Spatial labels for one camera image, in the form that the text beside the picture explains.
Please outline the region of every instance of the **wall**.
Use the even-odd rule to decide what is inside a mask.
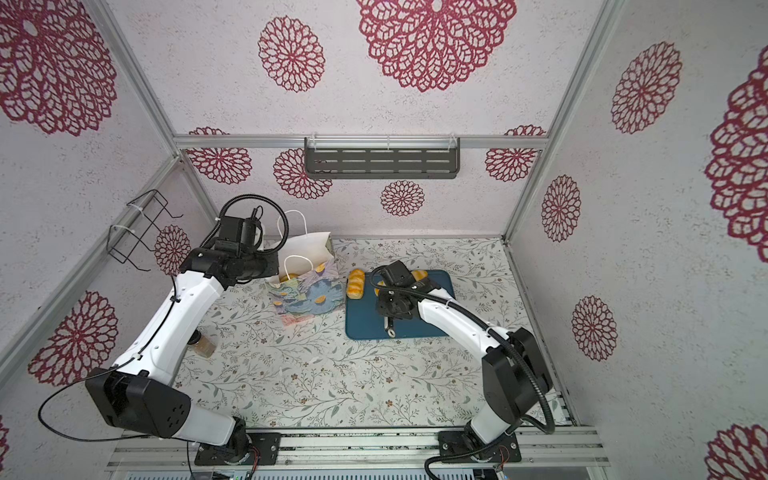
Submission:
[[[623,479],[768,475],[765,25],[764,2],[631,0],[512,238]]]
[[[422,3],[110,5],[178,133],[541,135],[602,1]],[[190,153],[219,205],[266,194],[336,235],[499,235],[535,158],[463,150],[454,180],[331,184],[301,155]]]
[[[4,388],[0,432],[7,432],[0,437],[0,477],[48,478],[56,473],[59,478],[97,478],[104,469],[113,442],[85,444],[59,438],[38,423],[37,411],[53,392],[83,378],[94,366],[111,365],[129,347],[173,288],[165,273],[173,271],[210,229],[180,168],[158,190],[167,198],[170,213],[183,216],[171,218],[163,212],[157,218],[162,233],[151,228],[144,238],[157,252],[139,246],[131,255],[137,266],[151,271],[109,259],[69,315],[36,349],[25,371]],[[153,217],[158,209],[153,202],[147,213]],[[143,231],[147,225],[142,218],[134,228]],[[118,249],[127,253],[134,244],[126,236]],[[82,383],[53,398],[43,417],[75,437],[121,434],[104,423]]]
[[[168,156],[79,4],[3,14],[0,349]]]

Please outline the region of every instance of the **black bracket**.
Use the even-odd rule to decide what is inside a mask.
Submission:
[[[280,436],[280,433],[249,433],[249,453],[240,465],[253,465],[255,457],[253,449],[259,452],[258,465],[275,465],[277,454],[280,453]],[[210,445],[202,445],[197,450],[194,464],[201,467],[229,465],[223,460],[222,456],[218,455],[218,451],[215,448],[211,448]]]
[[[465,433],[461,431],[452,430],[438,432],[437,440],[440,446],[440,456],[457,455],[472,450],[466,445]],[[501,463],[502,459],[504,460],[504,463],[516,463],[522,460],[520,447],[518,446],[518,438],[514,433],[508,435],[494,448],[483,452],[482,458],[480,458],[481,461],[487,463]],[[476,460],[471,457],[464,457],[459,458],[458,460],[446,460],[444,463],[469,463],[475,461]]]

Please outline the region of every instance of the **bread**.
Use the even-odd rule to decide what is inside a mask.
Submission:
[[[362,292],[366,287],[366,273],[359,268],[349,272],[349,278],[346,281],[346,295],[351,300],[360,300]]]

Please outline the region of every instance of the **metal plate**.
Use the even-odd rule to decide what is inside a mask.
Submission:
[[[438,433],[437,441],[440,445],[440,456],[469,452],[469,448],[464,444],[464,439],[462,438],[463,433],[457,431]],[[493,455],[486,460],[487,463],[501,463],[502,460],[504,460],[504,463],[517,463],[522,460],[520,448],[518,447],[518,438],[514,433],[502,440],[496,448],[491,449],[489,452],[493,452]],[[459,458],[456,460],[446,460],[443,463],[466,463],[467,461],[467,458]]]
[[[454,148],[319,149],[304,139],[304,168],[312,179],[456,178],[461,165],[459,139]]]
[[[277,455],[280,453],[280,433],[249,433],[251,447],[259,452],[258,465],[275,465]],[[253,453],[240,465],[253,465]],[[221,466],[226,465],[220,458],[217,458],[216,451],[213,449],[198,450],[195,455],[194,464],[198,466]]]

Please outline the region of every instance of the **red wire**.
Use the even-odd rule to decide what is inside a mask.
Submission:
[[[507,452],[507,459],[506,460],[504,460],[504,452],[502,452],[502,449],[504,449],[504,451]],[[507,447],[505,447],[503,445],[498,448],[498,452],[502,456],[502,463],[500,464],[500,467],[504,468],[504,464],[506,462],[509,462],[509,459],[512,458],[512,455],[509,453],[509,450],[507,450]]]

